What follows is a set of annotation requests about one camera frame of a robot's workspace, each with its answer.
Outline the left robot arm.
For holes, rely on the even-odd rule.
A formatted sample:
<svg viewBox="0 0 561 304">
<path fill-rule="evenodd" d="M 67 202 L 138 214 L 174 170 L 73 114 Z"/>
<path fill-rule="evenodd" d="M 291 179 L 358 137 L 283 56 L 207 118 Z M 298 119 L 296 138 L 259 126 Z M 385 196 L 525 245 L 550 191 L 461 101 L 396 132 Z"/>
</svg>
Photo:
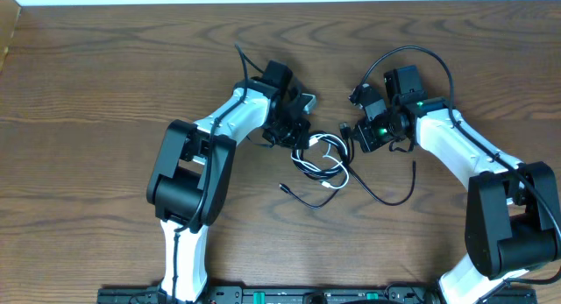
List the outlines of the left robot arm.
<svg viewBox="0 0 561 304">
<path fill-rule="evenodd" d="M 168 125 L 146 189 L 166 244 L 160 303 L 195 303 L 207 285 L 209 227 L 224 206 L 239 144 L 261 129 L 267 146 L 305 149 L 315 107 L 293 71 L 271 60 L 205 118 Z"/>
</svg>

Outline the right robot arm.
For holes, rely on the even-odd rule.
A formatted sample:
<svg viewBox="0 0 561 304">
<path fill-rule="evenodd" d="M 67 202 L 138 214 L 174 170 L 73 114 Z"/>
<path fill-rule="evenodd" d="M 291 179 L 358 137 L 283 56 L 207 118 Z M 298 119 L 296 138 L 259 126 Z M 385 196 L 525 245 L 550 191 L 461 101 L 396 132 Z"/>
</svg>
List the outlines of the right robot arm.
<svg viewBox="0 0 561 304">
<path fill-rule="evenodd" d="M 365 112 L 352 136 L 363 152 L 408 139 L 437 157 L 467 191 L 466 255 L 426 291 L 426 303 L 500 302 L 499 291 L 560 258 L 556 177 L 526 164 L 476 132 L 451 100 L 430 98 L 417 68 L 384 74 L 387 97 L 365 82 L 350 95 Z"/>
</svg>

